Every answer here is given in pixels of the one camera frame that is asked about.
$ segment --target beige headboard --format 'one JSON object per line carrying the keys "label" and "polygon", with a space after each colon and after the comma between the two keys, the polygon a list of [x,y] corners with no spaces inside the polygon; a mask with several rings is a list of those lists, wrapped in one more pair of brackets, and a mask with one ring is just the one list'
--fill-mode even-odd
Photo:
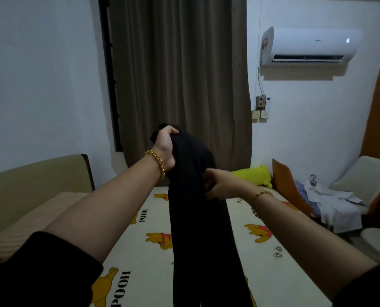
{"label": "beige headboard", "polygon": [[43,160],[0,173],[0,231],[63,191],[95,189],[85,154]]}

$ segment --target black sleeve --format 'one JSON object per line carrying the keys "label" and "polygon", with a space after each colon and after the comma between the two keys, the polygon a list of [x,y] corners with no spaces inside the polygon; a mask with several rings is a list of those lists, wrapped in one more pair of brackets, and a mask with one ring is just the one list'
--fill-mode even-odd
{"label": "black sleeve", "polygon": [[89,306],[91,286],[102,270],[101,263],[73,244],[35,232],[0,263],[0,306]]}
{"label": "black sleeve", "polygon": [[346,285],[336,294],[333,306],[380,306],[380,265]]}

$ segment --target winnie the pooh bed sheet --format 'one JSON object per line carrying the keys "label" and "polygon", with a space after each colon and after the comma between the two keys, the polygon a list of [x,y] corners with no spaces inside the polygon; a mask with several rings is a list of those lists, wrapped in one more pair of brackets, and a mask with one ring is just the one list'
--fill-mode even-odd
{"label": "winnie the pooh bed sheet", "polygon": [[[103,264],[101,277],[92,286],[91,306],[173,306],[174,257],[167,193],[167,187],[155,187],[118,240]],[[246,202],[229,199],[227,206],[254,306],[331,306]],[[195,237],[183,239],[198,247]],[[214,276],[197,273],[214,282]],[[197,287],[194,284],[189,295]]]}

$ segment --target blue cloth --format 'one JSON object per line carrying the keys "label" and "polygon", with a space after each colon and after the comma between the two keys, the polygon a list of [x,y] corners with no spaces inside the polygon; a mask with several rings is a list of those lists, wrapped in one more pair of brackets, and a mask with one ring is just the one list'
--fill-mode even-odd
{"label": "blue cloth", "polygon": [[298,189],[298,192],[299,194],[302,196],[302,198],[304,198],[304,200],[311,206],[312,208],[312,213],[316,216],[316,217],[320,217],[320,210],[319,210],[319,207],[318,205],[316,204],[316,202],[314,201],[309,201],[308,200],[308,195],[307,195],[307,191],[305,191],[305,186],[297,181],[297,180],[294,180],[295,182],[295,186],[296,188]]}

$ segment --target white air conditioner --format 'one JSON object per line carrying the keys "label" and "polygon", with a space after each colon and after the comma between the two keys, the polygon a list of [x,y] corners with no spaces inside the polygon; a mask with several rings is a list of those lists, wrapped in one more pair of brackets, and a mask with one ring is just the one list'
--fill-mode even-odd
{"label": "white air conditioner", "polygon": [[264,32],[261,65],[343,64],[362,39],[357,29],[274,28]]}

